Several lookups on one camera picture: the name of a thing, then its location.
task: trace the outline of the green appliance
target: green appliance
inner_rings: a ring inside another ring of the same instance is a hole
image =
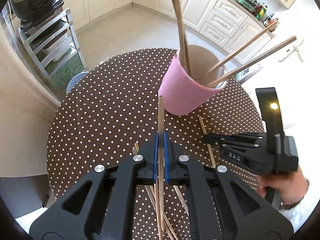
[[[259,4],[257,0],[238,0],[238,3],[250,12],[253,12],[254,8]]]

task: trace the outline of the human hand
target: human hand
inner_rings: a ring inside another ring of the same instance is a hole
[[[308,190],[308,182],[303,176],[300,166],[296,172],[289,174],[268,176],[257,176],[258,187],[256,192],[265,197],[267,190],[265,187],[269,186],[280,191],[283,205],[296,205],[299,203]]]

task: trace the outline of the person's arm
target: person's arm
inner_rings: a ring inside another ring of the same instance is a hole
[[[306,179],[300,167],[290,174],[258,176],[257,182],[257,193],[263,198],[266,186],[280,191],[283,203],[280,212],[292,223],[294,232],[308,219],[320,199],[319,182]]]

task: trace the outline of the blue chair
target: blue chair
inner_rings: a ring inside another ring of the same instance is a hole
[[[80,82],[81,79],[83,79],[87,74],[89,73],[89,71],[84,71],[81,72],[77,75],[75,75],[69,82],[68,86],[67,86],[67,94],[69,94],[69,92],[71,91],[71,89]]]

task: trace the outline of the round table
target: round table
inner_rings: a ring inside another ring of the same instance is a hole
[[[116,166],[132,155],[135,142],[157,129],[157,91],[174,49],[143,49],[114,56],[92,70],[66,96],[50,127],[47,167],[51,189],[62,196],[97,164]],[[165,112],[165,130],[185,154],[211,166],[198,116],[207,132],[262,132],[260,116],[244,89],[233,79],[214,98],[188,115]],[[252,188],[255,175],[220,158]],[[180,186],[184,195],[185,188]],[[189,220],[173,186],[165,184],[165,212],[179,239],[190,239]],[[136,194],[132,239],[157,239],[156,212],[144,186]]]

